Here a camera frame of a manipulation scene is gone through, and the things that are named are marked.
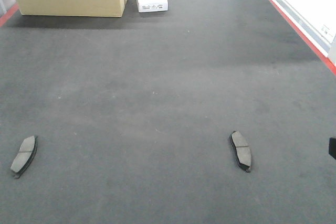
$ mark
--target gray carpet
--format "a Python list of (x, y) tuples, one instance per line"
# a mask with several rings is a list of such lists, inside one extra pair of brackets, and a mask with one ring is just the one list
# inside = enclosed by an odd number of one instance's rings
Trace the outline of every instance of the gray carpet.
[(267, 0), (169, 4), (0, 29), (2, 224), (334, 222), (334, 75)]

